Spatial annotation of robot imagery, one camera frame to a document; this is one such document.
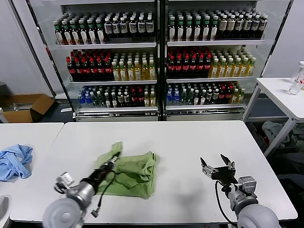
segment red bottle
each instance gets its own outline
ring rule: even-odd
[[[187,73],[189,70],[189,54],[186,54],[184,61],[182,63],[182,72]]]

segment water bottle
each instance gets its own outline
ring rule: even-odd
[[[287,92],[290,95],[297,95],[298,92],[302,89],[304,83],[304,61],[299,62],[300,70],[295,80],[293,81],[289,91]]]

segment wire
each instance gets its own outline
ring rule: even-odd
[[[238,225],[237,225],[236,223],[231,222],[231,221],[228,219],[228,217],[225,215],[225,213],[224,213],[224,211],[223,211],[223,209],[222,209],[222,207],[221,207],[221,205],[220,205],[219,194],[218,194],[218,183],[220,183],[220,182],[217,180],[217,181],[215,182],[215,194],[216,194],[216,196],[217,196],[217,201],[218,201],[219,210],[220,210],[220,212],[222,213],[222,215],[224,216],[224,218],[225,218],[231,225],[233,225],[233,226],[235,226],[235,227],[238,227]]]

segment bottle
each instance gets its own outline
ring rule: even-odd
[[[231,77],[238,77],[239,75],[238,72],[241,67],[240,63],[241,63],[241,58],[238,57],[231,69],[231,74],[230,74]]]
[[[240,68],[238,70],[238,77],[244,77],[245,76],[245,71],[247,69],[247,61],[248,61],[248,58],[245,57],[243,59],[242,65],[240,66]]]
[[[147,60],[142,61],[142,67],[142,80],[150,80],[151,77],[147,66]]]
[[[217,39],[224,39],[225,38],[225,31],[227,27],[227,15],[223,15],[222,19],[219,21]]]
[[[233,29],[234,29],[234,26],[235,26],[235,23],[236,23],[236,20],[235,20],[235,15],[231,15],[230,19],[228,20],[227,22],[227,27],[226,27],[226,39],[232,39],[233,37]]]
[[[63,34],[65,35],[67,44],[68,45],[73,45],[71,29],[70,29],[69,25],[67,24],[67,21],[63,20],[62,25],[63,25]]]
[[[147,35],[151,37],[154,33],[154,22],[152,20],[152,15],[148,16],[148,20],[146,22],[146,27],[147,27]]]
[[[245,76],[252,76],[253,70],[255,69],[255,63],[257,58],[253,57],[250,61],[250,64],[247,66],[245,71]]]
[[[167,104],[166,105],[167,106],[173,105],[173,97],[172,97],[172,94],[171,94],[170,90],[167,93]]]
[[[217,30],[218,30],[218,16],[213,17],[212,27],[211,27],[211,34],[210,34],[210,40],[215,40]]]
[[[186,100],[187,100],[187,92],[186,92],[186,89],[183,89],[182,93],[180,95],[180,104],[186,105]]]
[[[169,41],[174,41],[175,40],[175,17],[170,17],[170,24],[168,26],[168,37]]]
[[[146,23],[143,20],[143,17],[139,17],[139,21],[138,21],[138,32],[139,32],[139,36],[140,37],[144,37],[145,36],[145,32],[146,32]]]
[[[237,102],[237,98],[238,98],[238,88],[235,88],[231,98],[229,99],[229,104],[235,104]]]
[[[183,21],[184,21],[184,17],[179,16],[179,23],[176,27],[177,41],[183,41],[183,34],[184,34]]]
[[[230,77],[232,71],[232,64],[233,64],[233,58],[229,58],[224,72],[224,77]]]
[[[260,24],[257,28],[257,36],[256,38],[261,39],[265,30],[265,27],[267,25],[268,22],[268,15],[264,15],[261,20],[260,20]]]
[[[53,23],[54,23],[54,27],[55,27],[55,35],[57,37],[58,45],[64,45],[63,33],[62,33],[62,30],[60,29],[60,24],[57,20],[53,21]]]
[[[185,26],[185,35],[186,41],[192,40],[192,16],[187,17],[187,24]]]
[[[244,25],[244,16],[241,14],[236,20],[234,26],[234,31],[235,31],[234,38],[241,38],[241,31],[243,29],[243,25]]]
[[[133,38],[136,37],[137,36],[137,22],[134,19],[134,17],[130,18],[129,27],[130,27],[129,29],[130,29],[131,36]]]
[[[194,27],[194,35],[193,35],[194,41],[198,41],[200,39],[200,19],[201,19],[200,16],[195,17],[195,27]]]
[[[218,65],[218,71],[216,77],[224,77],[225,69],[226,69],[226,59],[222,58],[220,64]]]

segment clear bottle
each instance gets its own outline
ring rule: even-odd
[[[147,60],[143,60],[142,61],[142,79],[143,80],[150,80],[150,73],[149,73],[149,69],[148,69],[148,65],[147,65]]]

